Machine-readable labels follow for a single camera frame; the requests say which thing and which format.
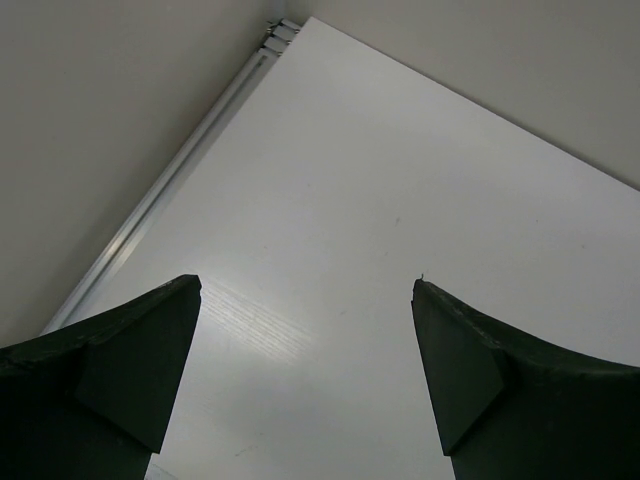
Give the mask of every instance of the white board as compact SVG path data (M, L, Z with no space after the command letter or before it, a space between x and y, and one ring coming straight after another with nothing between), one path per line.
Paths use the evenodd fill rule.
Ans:
M311 20L85 311L204 284L178 479L452 479L410 299L640 366L640 193Z

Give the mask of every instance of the gray wall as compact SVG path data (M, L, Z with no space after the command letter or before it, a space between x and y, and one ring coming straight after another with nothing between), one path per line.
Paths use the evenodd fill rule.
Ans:
M637 0L289 0L640 186Z
M0 5L0 345L50 320L258 46L267 0Z

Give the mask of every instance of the black object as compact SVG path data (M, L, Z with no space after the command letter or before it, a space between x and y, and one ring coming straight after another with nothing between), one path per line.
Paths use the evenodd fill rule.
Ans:
M200 288L184 275L0 350L0 478L142 480L169 423Z
M412 307L457 480L640 479L639 368L552 345L422 280Z

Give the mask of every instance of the metal frame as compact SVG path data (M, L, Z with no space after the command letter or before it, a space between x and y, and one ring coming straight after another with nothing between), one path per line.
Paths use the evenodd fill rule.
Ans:
M131 255L173 194L299 31L300 27L288 20L281 20L269 26L263 45L242 67L213 108L182 145L171 163L109 242L107 248L53 316L42 335L82 319L83 306L87 304L95 290L112 278Z

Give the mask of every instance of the white panel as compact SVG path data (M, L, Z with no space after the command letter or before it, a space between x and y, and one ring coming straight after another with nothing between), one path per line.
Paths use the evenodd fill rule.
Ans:
M640 193L312 20L88 314L201 276L179 479L452 479L414 279L640 365L639 239Z

